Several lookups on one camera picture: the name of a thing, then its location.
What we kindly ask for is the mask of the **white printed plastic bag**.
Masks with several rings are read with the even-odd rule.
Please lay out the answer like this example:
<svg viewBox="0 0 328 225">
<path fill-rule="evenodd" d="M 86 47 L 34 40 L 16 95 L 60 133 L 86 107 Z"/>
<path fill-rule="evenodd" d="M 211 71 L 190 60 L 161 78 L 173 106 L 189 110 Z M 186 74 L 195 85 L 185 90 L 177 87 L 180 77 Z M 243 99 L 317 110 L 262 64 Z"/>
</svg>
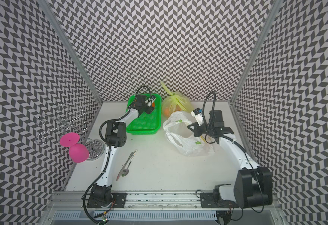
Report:
<svg viewBox="0 0 328 225">
<path fill-rule="evenodd" d="M 203 137 L 195 137 L 188 125 L 196 119 L 188 112 L 176 111 L 163 123 L 167 140 L 175 146 L 178 152 L 187 157 L 213 155 L 214 148 Z"/>
</svg>

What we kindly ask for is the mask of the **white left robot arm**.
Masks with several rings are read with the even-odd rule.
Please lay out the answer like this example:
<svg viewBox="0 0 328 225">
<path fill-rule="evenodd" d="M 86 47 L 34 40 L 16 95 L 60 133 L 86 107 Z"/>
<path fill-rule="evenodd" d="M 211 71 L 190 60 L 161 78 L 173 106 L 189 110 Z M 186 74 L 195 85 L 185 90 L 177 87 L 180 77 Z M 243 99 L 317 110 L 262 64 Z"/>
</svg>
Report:
<svg viewBox="0 0 328 225">
<path fill-rule="evenodd" d="M 105 161 L 100 175 L 90 184 L 82 196 L 84 206 L 88 208 L 109 208 L 115 198 L 111 194 L 113 185 L 112 168 L 117 152 L 127 141 L 126 128 L 142 114 L 151 114 L 155 110 L 157 94 L 137 94 L 127 107 L 126 113 L 118 119 L 103 122 L 99 136 L 105 143 Z"/>
</svg>

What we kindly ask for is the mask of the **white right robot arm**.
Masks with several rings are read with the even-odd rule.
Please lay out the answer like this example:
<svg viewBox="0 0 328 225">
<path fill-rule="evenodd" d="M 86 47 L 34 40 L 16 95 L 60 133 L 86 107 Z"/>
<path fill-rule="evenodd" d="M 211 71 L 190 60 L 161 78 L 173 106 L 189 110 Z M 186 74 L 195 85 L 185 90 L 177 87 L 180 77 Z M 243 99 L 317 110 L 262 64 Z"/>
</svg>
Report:
<svg viewBox="0 0 328 225">
<path fill-rule="evenodd" d="M 195 137 L 210 137 L 233 161 L 237 169 L 235 181 L 231 184 L 216 185 L 213 197 L 216 203 L 220 200 L 231 201 L 242 209 L 264 207 L 273 203 L 272 172 L 260 166 L 249 156 L 234 135 L 234 131 L 225 126 L 220 110 L 210 111 L 209 122 L 203 110 L 197 108 L 191 112 L 196 122 L 188 125 Z"/>
</svg>

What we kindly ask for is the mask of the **yellow-green plastic bag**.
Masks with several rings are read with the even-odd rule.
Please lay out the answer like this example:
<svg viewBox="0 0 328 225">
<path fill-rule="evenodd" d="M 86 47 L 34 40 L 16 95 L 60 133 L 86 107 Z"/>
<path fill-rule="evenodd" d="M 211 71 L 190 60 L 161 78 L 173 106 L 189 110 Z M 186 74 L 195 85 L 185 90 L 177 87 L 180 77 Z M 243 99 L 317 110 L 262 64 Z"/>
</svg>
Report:
<svg viewBox="0 0 328 225">
<path fill-rule="evenodd" d="M 185 111 L 190 113 L 193 111 L 193 106 L 188 97 L 182 95 L 180 92 L 170 91 L 164 82 L 161 82 L 161 86 L 168 94 L 168 96 L 163 100 L 162 103 L 162 114 L 169 118 L 172 113 L 177 111 Z"/>
</svg>

